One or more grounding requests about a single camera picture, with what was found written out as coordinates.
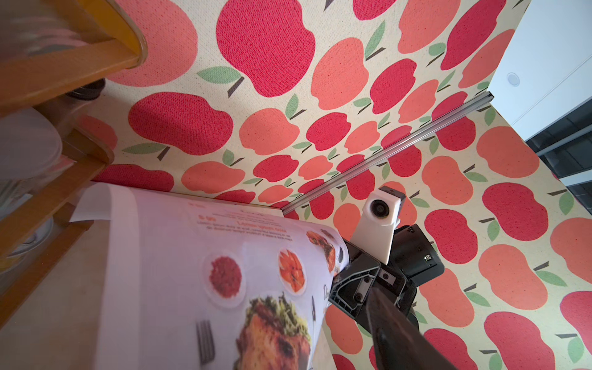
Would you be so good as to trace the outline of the restaurant special menu sheet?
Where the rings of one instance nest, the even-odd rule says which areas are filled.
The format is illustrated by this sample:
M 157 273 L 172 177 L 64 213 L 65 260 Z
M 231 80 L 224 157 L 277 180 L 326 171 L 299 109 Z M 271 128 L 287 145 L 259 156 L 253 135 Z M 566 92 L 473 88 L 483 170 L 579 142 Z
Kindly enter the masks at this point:
M 307 369 L 349 262 L 325 225 L 107 183 L 72 219 L 109 222 L 96 369 Z

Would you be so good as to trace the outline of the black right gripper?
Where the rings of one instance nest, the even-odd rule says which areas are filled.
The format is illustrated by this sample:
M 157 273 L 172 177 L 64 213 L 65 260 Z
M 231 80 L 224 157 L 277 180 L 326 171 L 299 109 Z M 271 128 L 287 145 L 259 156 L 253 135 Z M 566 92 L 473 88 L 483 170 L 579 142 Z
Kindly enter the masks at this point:
M 420 227 L 414 224 L 395 230 L 385 265 L 347 240 L 345 246 L 348 262 L 334 277 L 328 301 L 357 321 L 369 290 L 376 282 L 396 308 L 416 324 L 418 317 L 413 304 L 418 287 L 445 271 L 444 263 Z

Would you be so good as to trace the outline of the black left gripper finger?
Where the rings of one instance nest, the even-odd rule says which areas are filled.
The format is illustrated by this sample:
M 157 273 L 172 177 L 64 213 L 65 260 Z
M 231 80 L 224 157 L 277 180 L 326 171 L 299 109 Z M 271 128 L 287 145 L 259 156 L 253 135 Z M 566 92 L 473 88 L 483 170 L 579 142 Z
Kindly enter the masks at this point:
M 378 369 L 454 369 L 379 289 L 366 302 Z

